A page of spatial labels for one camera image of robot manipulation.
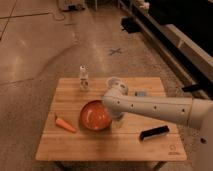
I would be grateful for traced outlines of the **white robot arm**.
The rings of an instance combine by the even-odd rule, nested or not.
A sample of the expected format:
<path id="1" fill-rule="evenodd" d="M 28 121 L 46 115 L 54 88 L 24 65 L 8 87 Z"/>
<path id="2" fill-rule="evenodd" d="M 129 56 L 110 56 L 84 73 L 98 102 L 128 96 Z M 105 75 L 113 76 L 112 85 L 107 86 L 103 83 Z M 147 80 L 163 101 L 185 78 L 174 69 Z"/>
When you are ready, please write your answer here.
<path id="1" fill-rule="evenodd" d="M 115 120 L 127 112 L 199 130 L 200 142 L 194 171 L 213 171 L 212 100 L 129 96 L 127 85 L 118 80 L 109 86 L 102 102 Z"/>

